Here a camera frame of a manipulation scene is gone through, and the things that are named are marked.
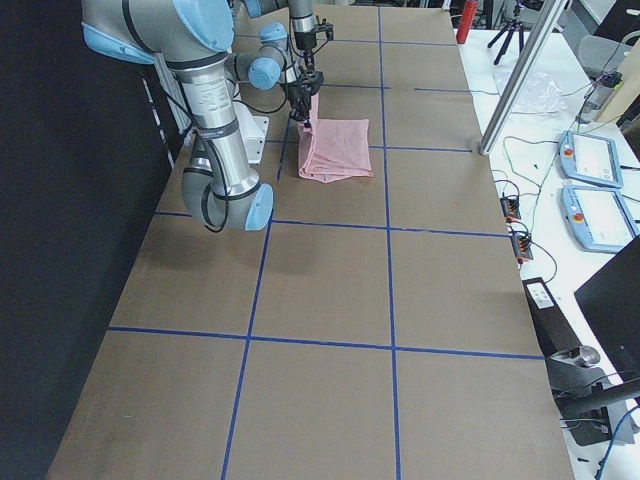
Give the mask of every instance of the black monitor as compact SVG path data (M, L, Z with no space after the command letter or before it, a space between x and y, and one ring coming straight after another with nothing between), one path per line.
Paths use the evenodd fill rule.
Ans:
M640 237L575 293L604 353L623 380L640 376Z
M633 422L626 400L640 400L640 237L632 240L576 292L575 297L603 352L624 380L613 385L602 369L581 360L572 337L563 340L550 330L553 345L569 350L547 356L547 371L554 398L579 445L611 439L633 443Z

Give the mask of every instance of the robotic arm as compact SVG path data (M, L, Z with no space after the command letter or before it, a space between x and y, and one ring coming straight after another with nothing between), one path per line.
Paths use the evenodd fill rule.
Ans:
M304 66L278 23L261 30L258 53L229 54L234 26L226 0L82 0L92 50L147 65L162 53L182 84L198 133L182 194L193 217L214 231L260 230L273 208L271 186L249 167L233 108L237 82L248 80L261 90L280 83L291 117L308 121L311 96L323 82L314 66L316 35L333 38L332 26L313 16L311 0L245 0L245 6L252 18L290 7Z

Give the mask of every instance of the brown cardboard table surface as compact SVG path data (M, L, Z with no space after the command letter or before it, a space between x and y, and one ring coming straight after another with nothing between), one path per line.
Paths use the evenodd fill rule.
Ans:
M184 151L51 479L573 478L448 14L315 11L320 117L369 119L375 177L301 180L272 115L273 220L213 235Z

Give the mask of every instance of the folded towel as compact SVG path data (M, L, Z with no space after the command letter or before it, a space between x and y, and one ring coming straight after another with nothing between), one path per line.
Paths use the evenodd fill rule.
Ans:
M311 128L298 125L298 169L302 178L329 183L373 177L367 131L369 120L318 119L318 95L311 98Z

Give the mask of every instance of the black cable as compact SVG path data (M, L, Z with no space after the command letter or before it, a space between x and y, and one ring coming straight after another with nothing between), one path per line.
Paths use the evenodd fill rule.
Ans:
M326 45L327 43L329 43L329 40L325 40L325 41L324 41L324 43L323 43L322 45L320 45L320 46L319 46L319 47L318 47L318 48L313 52L313 55L317 55L317 54L318 54L318 52L319 52L320 50L322 50L322 49L325 47L325 45Z
M561 422L595 422L604 425L605 421L599 418L561 418Z
M558 110L549 110L547 112L511 112L511 115L553 115L554 113L558 113Z
M576 131L580 131L580 121L579 119L582 118L582 112L584 112L584 107L587 106L587 102L589 101L589 98L591 98L591 95L593 95L593 93L596 91L596 87L594 84L591 84L591 89L584 94L584 100L582 101L582 105L580 106L580 111L578 111L578 115L576 116L575 120L573 121L573 123L569 126L569 130L571 130L571 127L573 126L574 123L578 123L578 127L576 128Z
M598 125L597 127L592 128L591 130L587 130L586 132L582 132L582 133L591 133L591 132L594 132L594 131L598 130L599 128L602 128L602 127L604 127L605 125L607 125L607 124L609 124L609 123L611 123L611 122L615 122L615 121L616 121L616 120L618 120L622 115L617 115L617 116L613 117L611 120L607 120L606 122L604 122L604 123L602 123L602 124Z
M534 242L533 240L531 240L531 245L535 245L536 247L538 247L540 250L542 250L544 253L546 253L549 258L551 259L551 261L553 262L553 275L551 275L551 278L549 278L549 280L544 280L544 283L551 283L551 281L556 278L556 275L558 273L558 262L556 262L556 259L553 257L553 255L551 255L549 253L549 251L544 248L543 246L541 246L540 244Z
M634 201L634 202L638 202L638 203L640 203L640 200L638 200L637 198L630 197L629 195L625 195L624 193L622 194L622 196L623 196L624 198L628 198L628 199L629 199L629 200L631 200L631 201Z
M525 230L516 230L515 228L513 228L512 223L516 223L519 225L522 225ZM529 232L529 229L527 228L527 226L524 223L515 221L515 220L509 220L508 224L509 226L509 230L511 232L511 234L515 237L515 239L517 240L518 244L519 244L519 248L521 249L521 251L530 251L531 249L531 233ZM516 253L516 260L518 261L518 271L520 271L522 269L522 264L524 263L524 260L522 257L519 257L518 254Z
M516 172L515 169L513 168L513 162L511 161L511 156L509 155L509 151L507 150L507 140L508 139L519 140L521 142L528 143L529 145L539 145L539 144L543 144L543 143L553 143L553 144L557 145L558 142L553 141L553 140L530 141L530 140L525 140L524 138L519 138L519 137L514 137L514 136L506 136L502 140L502 148L503 148L504 153L505 153L505 155L507 157L507 161L509 162L509 166L511 168L511 171L515 175L517 175L517 176L519 176L521 178L524 178L528 182L531 182L536 187L538 187L538 193L534 194L534 195L536 195L536 201L535 201L535 203L533 205L533 211L532 211L532 214L531 214L531 231L533 232L533 227L535 226L535 223L536 223L536 211L538 209L538 203L540 201L540 196L542 194L542 187L544 186L545 182L549 178L549 174L551 173L551 169L553 168L553 165L555 163L556 154L554 153L554 156L551 159L551 162L549 163L549 167L547 168L547 171L545 172L544 177L542 178L542 181L540 183L537 183L537 182L531 180L529 177L526 177L526 176L521 175L520 173Z
M587 83L586 85L580 87L579 89L571 92L571 93L563 93L562 95L560 95L561 97L570 97L571 95L575 95L576 93L578 93L580 90L582 90L583 88L587 88L592 86L593 84L591 82Z
M531 232L529 231L529 227L527 227L521 221L519 221L519 220L510 220L509 223L515 223L516 225L520 225L520 226L524 227L524 229L525 229L524 233L531 235Z
M618 436L618 432L620 431L620 427L622 427L622 424L624 423L624 421L627 418L629 418L633 412L638 410L638 408L640 408L640 406L636 405L631 410L629 410L627 413L625 413L622 416L622 418L620 419L620 421L618 422L618 424L616 425L616 428L613 430L613 435L611 435L611 440L609 441L609 446L607 447L607 453L604 454L604 457L600 461L600 468L598 469L598 472L596 473L596 480L601 480L602 479L602 474L604 473L604 467L607 464L607 460L609 460L609 455L611 454L611 449L613 448L613 444L615 443L616 437Z
M204 228L212 233L220 233L224 229L225 225L227 224L227 219L229 218L229 190L227 189L227 179L224 174L224 168L222 168L220 156L218 155L218 151L216 150L216 146L213 144L213 141L205 139L202 140L205 145L205 150L207 150L208 146L210 155L214 157L216 163L218 164L218 169L220 169L220 178L222 179L222 188L224 189L224 219L222 220L222 223L217 229L213 229L209 225L205 225Z
M282 100L282 103L278 106L278 108L276 108L274 110L260 110L259 108L253 107L253 106L249 105L248 103L243 102L242 100L234 100L234 103L241 103L242 105L244 105L247 108L250 108L254 112L263 113L265 115L271 115L272 113L277 113L280 110L282 110L282 107L284 107L285 104L287 103L287 94L285 92L284 100Z
M587 383L586 385L582 385L580 387L574 387L574 388L569 388L567 390L563 390L559 393L557 393L556 395L553 396L553 398L561 398L564 397L565 393L569 393L572 392L573 390L582 390L585 388L589 388L591 385L593 385L594 383L599 382L600 380L604 380L605 378L609 378L613 375L622 375L623 373L638 373L640 372L640 370L620 370L619 372L613 372L613 373L609 373L607 375L602 375L601 377L596 378L595 380L591 380L589 383ZM636 377L636 378L632 378L630 381L633 380L638 380L640 377Z
M169 92L167 92L164 87L162 86L162 84L157 81L157 80L153 80L149 77L147 77L146 75L143 75L142 73L138 72L136 69L131 68L127 65L125 65L125 68L127 68L127 70L135 73L136 75L138 75L140 78L142 78L144 81L146 81L147 83L153 83L156 87L160 88L160 90L162 91L163 95L165 97L167 97L168 100L170 100L171 102L173 102L173 104L178 107L180 110L182 110L182 112L189 117L189 120L191 120L191 122L196 125L196 119L195 117L191 114L190 111L188 111L185 107L182 106L182 104L180 102L178 102L175 98L173 98Z
M469 93L485 93L487 95L500 95L500 92L487 92L486 90L469 90Z
M145 81L150 81L150 79L148 79L145 75L142 75L139 72L136 72L134 69L129 68L129 70L131 70L132 72L136 73L138 76L142 77ZM189 117L189 119L191 120L191 125L195 126L196 128L198 128L198 123L195 119L195 117L191 114L191 112L189 112L187 109L185 109L175 98L173 98L165 89L164 87L162 87L162 85L159 82L155 82L152 81L153 83L155 83L160 89L161 91L166 95L166 97L171 100L178 108L180 108L180 110L182 110L185 115L187 115ZM220 170L220 178L222 179L222 186L224 188L224 195L225 195L225 203L224 203L224 220L222 221L222 224L220 225L220 227L217 230L212 229L209 225L205 225L204 227L209 230L210 232L213 233L220 233L226 223L227 223L227 219L229 217L229 192L227 191L227 180L224 174L224 169L222 168L222 162L220 160L220 157L218 156L218 152L216 150L215 145L213 144L213 142L211 140L204 140L203 139L203 143L205 144L205 150L207 150L206 146L208 145L211 152L210 155L214 157L216 163L218 164L218 168Z
M513 183L511 180L502 180L502 179L500 179L500 180L494 180L493 183L506 183L508 185L513 185L515 187L515 189L516 189L516 196L517 197L520 196L520 188L518 187L518 185Z
M604 71L607 69L607 65L609 65L609 62L611 60L613 60L613 57L616 56L616 53L618 53L618 50L620 50L620 47L622 46L622 42L618 42L618 45L616 46L616 49L613 51L613 53L611 54L611 56L609 57L609 60L607 60L607 62L604 64L604 66L602 67L602 70L600 70L600 74L596 77L599 78L602 76L602 74L604 73Z
M491 171L492 171L492 172L498 172L498 173L501 173L501 174L503 174L503 175L504 175L504 178L505 178L506 180L508 180L508 179L509 179L509 175L507 175L507 172L505 172L504 170L498 170L497 168L492 168L492 169L491 169Z

